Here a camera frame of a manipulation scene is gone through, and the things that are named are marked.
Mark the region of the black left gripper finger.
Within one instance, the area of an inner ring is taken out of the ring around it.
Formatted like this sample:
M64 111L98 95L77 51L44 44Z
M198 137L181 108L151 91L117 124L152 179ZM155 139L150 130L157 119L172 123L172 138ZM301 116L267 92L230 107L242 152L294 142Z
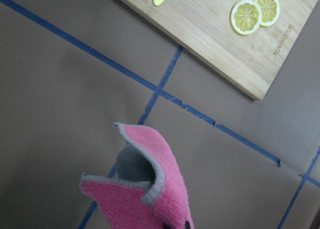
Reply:
M184 223L184 229L190 229L190 222L187 220Z

